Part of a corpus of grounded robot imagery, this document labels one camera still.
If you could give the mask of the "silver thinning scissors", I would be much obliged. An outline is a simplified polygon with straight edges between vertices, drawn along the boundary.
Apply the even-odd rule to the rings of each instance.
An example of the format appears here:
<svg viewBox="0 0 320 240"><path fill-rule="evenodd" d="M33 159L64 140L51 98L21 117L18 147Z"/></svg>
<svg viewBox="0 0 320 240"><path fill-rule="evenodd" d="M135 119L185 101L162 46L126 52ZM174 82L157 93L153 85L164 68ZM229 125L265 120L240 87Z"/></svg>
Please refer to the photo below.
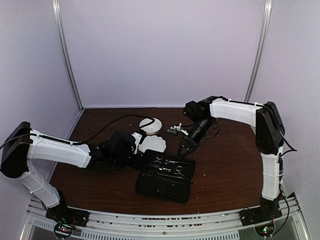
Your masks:
<svg viewBox="0 0 320 240"><path fill-rule="evenodd" d="M147 165L148 168L154 170L157 174L161 175L161 176L168 176L171 178L177 178L177 179L186 179L186 175L183 174L182 170L183 167L178 165L174 168L167 168L164 166L160 166L160 165Z"/></svg>

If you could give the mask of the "black zippered tool case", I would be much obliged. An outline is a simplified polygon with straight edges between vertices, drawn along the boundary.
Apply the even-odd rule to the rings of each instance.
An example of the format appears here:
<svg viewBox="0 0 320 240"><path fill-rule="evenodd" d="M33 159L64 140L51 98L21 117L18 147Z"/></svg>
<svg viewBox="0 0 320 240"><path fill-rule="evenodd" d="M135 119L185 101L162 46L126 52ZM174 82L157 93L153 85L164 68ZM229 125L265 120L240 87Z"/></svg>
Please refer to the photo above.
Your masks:
<svg viewBox="0 0 320 240"><path fill-rule="evenodd" d="M195 173L196 161L192 158L179 158L175 155L166 154L154 150L146 150L142 155L140 174L135 183L135 193L161 201L177 204L186 204L190 197L192 178ZM163 155L173 158L186 164L165 164L161 167L174 168L182 166L182 173L186 179L163 176L155 170L148 168L148 165L156 165L156 155Z"/></svg>

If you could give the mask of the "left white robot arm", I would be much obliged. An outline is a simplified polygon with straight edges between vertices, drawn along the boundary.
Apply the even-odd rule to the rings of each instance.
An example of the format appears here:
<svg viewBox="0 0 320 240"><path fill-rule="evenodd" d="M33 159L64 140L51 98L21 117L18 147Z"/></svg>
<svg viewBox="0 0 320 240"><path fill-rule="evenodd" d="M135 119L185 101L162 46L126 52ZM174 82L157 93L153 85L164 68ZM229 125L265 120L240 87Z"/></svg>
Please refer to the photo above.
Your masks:
<svg viewBox="0 0 320 240"><path fill-rule="evenodd" d="M103 173L126 166L137 169L136 154L145 137L144 131L116 131L109 140L94 145L45 135L23 121L0 147L0 171L8 178L20 181L42 201L54 218L67 222L72 218L72 211L63 193L44 180L31 160L48 160Z"/></svg>

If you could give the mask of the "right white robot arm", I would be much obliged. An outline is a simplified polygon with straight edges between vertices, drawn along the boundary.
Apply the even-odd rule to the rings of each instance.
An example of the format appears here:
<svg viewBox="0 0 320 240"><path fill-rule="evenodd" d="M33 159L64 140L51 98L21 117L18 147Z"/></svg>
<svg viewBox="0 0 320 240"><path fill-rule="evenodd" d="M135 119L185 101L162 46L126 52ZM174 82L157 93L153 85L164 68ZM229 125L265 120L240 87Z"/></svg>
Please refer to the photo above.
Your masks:
<svg viewBox="0 0 320 240"><path fill-rule="evenodd" d="M177 156L184 158L199 146L209 128L218 120L226 119L255 128L255 145L262 158L263 187L260 206L256 210L259 220L268 220L278 209L284 174L283 151L288 144L285 127L276 104L248 103L223 96L210 96L201 101L190 101L184 115L193 122L192 128L181 139Z"/></svg>

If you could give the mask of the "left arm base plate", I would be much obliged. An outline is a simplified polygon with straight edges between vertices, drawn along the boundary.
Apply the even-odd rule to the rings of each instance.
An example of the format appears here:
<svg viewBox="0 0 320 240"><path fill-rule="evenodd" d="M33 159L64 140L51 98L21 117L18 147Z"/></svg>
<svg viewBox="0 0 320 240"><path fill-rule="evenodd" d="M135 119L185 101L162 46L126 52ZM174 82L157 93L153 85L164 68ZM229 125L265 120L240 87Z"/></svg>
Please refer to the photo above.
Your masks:
<svg viewBox="0 0 320 240"><path fill-rule="evenodd" d="M89 212L74 208L67 208L66 212L58 213L47 210L45 217L54 220L56 223L67 224L72 227L86 227L89 220Z"/></svg>

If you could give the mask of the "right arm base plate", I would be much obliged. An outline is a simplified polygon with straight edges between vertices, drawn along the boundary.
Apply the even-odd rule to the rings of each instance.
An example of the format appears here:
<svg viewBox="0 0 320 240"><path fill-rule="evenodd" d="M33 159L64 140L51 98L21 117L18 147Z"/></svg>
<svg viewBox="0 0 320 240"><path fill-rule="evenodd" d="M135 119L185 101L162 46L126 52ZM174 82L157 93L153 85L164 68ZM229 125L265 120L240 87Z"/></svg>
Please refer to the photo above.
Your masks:
<svg viewBox="0 0 320 240"><path fill-rule="evenodd" d="M254 207L243 209L239 212L242 226L256 225L263 222L270 222L276 218L280 218L283 214L281 210L275 210L273 212L265 212L262 208Z"/></svg>

